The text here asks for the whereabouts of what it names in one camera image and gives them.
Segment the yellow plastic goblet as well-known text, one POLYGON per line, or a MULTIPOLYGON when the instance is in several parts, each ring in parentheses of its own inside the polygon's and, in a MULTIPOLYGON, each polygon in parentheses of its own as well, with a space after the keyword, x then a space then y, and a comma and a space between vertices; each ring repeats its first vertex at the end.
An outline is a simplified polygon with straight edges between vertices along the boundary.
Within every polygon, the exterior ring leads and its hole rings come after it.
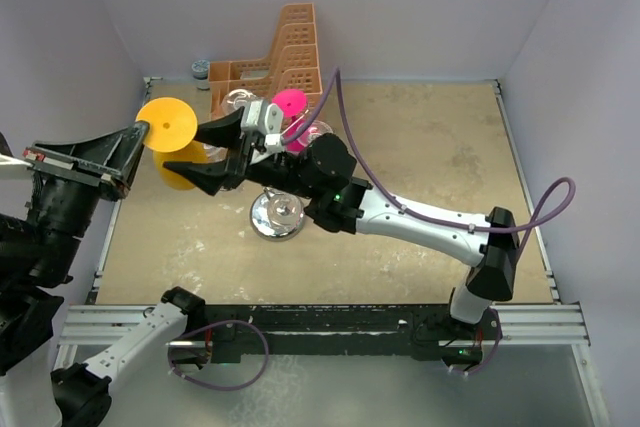
POLYGON ((163 182, 174 190, 194 189, 193 183, 164 167, 165 162, 207 162, 203 144, 195 140, 198 120, 194 110, 180 99, 161 97, 147 102, 136 120, 149 124, 144 145, 151 150, 163 182))

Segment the clear front wine glass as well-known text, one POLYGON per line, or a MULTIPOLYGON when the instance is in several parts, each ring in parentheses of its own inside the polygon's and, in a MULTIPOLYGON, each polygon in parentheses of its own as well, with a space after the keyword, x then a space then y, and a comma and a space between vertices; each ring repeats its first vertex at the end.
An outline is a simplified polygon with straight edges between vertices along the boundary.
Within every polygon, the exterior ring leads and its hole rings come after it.
POLYGON ((220 102, 220 113, 222 117, 230 115, 243 107, 246 102, 256 99, 257 96, 246 89, 234 89, 227 93, 220 102))

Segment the clear wine glass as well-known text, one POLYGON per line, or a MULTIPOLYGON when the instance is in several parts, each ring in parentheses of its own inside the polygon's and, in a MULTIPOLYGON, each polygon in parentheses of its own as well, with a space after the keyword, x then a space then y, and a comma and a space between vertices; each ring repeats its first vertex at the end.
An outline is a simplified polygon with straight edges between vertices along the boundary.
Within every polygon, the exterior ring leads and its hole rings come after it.
POLYGON ((203 146, 206 158, 209 162, 222 161, 226 156, 227 150, 225 148, 213 146, 206 143, 203 143, 202 146, 203 146))
POLYGON ((267 220, 275 237, 296 235, 304 224, 304 204, 295 195, 266 188, 267 220))
POLYGON ((243 107, 246 102, 256 99, 257 96, 246 89, 234 89, 227 93, 220 102, 220 113, 222 117, 230 115, 243 107))

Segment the clear back wine glass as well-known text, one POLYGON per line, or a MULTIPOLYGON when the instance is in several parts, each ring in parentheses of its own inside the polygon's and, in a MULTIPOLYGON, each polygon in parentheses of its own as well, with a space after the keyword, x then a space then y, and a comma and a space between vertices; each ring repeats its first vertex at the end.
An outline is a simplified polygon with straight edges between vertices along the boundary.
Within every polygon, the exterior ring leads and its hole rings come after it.
POLYGON ((295 195, 266 188, 267 220, 275 237, 296 235, 304 224, 304 204, 295 195))

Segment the pink plastic goblet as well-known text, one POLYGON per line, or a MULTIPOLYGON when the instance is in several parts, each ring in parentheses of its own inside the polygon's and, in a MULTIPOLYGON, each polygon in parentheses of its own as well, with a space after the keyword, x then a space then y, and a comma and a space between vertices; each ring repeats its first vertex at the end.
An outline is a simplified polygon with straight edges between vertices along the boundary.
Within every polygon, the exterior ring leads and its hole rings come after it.
MULTIPOLYGON (((306 122, 309 115, 306 94, 301 90, 286 89, 277 93, 272 102, 283 112, 281 135, 288 139, 306 122)), ((292 154, 299 154, 320 135, 318 124, 313 122, 294 142, 286 146, 286 150, 292 154)))

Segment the clear champagne flute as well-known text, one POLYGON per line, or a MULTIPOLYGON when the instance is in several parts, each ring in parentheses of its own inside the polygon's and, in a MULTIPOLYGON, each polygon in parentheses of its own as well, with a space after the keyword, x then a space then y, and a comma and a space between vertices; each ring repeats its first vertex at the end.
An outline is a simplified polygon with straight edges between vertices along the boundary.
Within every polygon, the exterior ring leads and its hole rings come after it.
POLYGON ((332 134, 332 133, 333 133, 333 129, 330 125, 328 125, 326 122, 315 120, 299 137, 299 141, 304 145, 308 145, 315 139, 325 134, 332 134))

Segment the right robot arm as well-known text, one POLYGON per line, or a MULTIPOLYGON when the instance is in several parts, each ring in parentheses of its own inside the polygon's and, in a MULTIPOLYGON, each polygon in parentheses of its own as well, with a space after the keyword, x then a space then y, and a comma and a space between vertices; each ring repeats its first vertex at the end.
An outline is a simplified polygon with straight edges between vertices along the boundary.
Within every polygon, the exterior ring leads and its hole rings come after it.
POLYGON ((495 207, 488 214, 470 214, 396 196, 355 176, 357 160, 335 134, 321 135, 297 154, 269 152, 265 135, 242 126, 233 114, 200 125, 196 138, 227 148, 225 160, 162 165, 208 195, 254 182, 307 199, 305 214, 327 232, 390 237, 469 266, 444 316, 452 336, 469 337, 492 303, 512 299, 519 241, 511 211, 495 207))

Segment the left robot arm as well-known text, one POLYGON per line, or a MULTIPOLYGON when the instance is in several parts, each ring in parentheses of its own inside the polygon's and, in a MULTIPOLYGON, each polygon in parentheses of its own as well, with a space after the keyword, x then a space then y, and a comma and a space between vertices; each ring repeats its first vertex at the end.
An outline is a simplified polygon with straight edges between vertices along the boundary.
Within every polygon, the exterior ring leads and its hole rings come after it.
POLYGON ((69 270, 98 203, 124 199, 150 125, 76 143, 36 142, 23 159, 1 145, 1 177, 32 181, 25 218, 1 217, 1 423, 98 426, 112 397, 154 348, 206 325, 205 302, 174 287, 136 327, 83 363, 50 370, 53 319, 64 299, 50 289, 69 270))

